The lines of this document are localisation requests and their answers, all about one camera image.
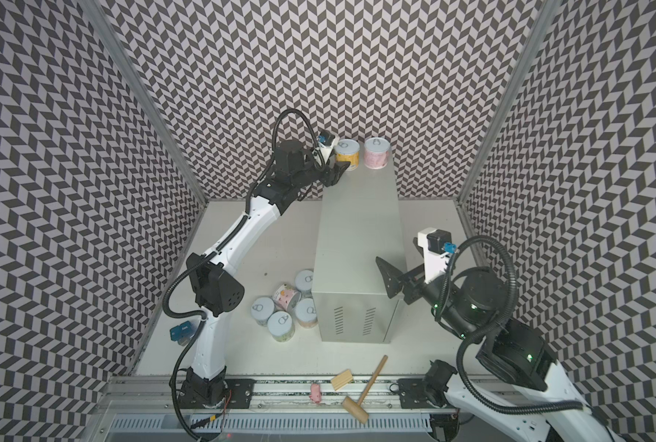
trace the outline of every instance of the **yellow label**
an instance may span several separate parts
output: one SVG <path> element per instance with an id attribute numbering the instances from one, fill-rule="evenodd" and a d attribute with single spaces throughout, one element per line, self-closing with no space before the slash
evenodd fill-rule
<path id="1" fill-rule="evenodd" d="M 350 161 L 350 167 L 348 168 L 348 170 L 351 171 L 354 168 L 358 167 L 358 164 L 360 163 L 360 152 L 357 151 L 355 154 L 350 154 L 350 155 L 335 154 L 335 160 Z"/>

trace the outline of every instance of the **red wire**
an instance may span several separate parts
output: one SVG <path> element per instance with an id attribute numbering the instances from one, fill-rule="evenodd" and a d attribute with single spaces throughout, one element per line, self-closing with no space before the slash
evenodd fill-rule
<path id="1" fill-rule="evenodd" d="M 230 403 L 230 399 L 233 398 L 233 391 L 230 390 L 230 394 L 228 395 L 227 401 L 225 401 L 225 407 L 223 408 L 223 420 L 220 422 L 220 432 L 223 432 L 223 427 L 225 426 L 225 410 L 228 409 L 228 404 Z"/>

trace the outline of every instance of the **yellow can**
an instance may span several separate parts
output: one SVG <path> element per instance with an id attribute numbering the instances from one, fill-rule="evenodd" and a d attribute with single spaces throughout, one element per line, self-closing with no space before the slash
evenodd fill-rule
<path id="1" fill-rule="evenodd" d="M 336 161 L 350 161 L 349 171 L 360 164 L 360 144 L 353 139 L 341 139 L 335 146 Z"/>

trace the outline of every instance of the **chevron pattern wallpaper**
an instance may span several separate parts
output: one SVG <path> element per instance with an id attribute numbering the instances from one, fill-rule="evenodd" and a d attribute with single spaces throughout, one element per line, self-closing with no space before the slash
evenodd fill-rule
<path id="1" fill-rule="evenodd" d="M 82 432 L 199 210 L 77 5 L 0 0 L 0 441 Z"/>
<path id="2" fill-rule="evenodd" d="M 454 197 L 542 2 L 101 3 L 208 197 L 237 198 L 288 107 L 342 138 L 387 137 L 403 197 Z"/>
<path id="3" fill-rule="evenodd" d="M 656 441 L 656 1 L 562 4 L 467 208 L 620 434 Z"/>

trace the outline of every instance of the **pink toy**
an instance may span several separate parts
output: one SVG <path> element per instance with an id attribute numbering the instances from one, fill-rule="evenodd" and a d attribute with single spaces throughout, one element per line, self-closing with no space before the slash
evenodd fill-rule
<path id="1" fill-rule="evenodd" d="M 321 403 L 321 386 L 318 384 L 311 384 L 311 394 L 308 397 L 316 404 Z"/>

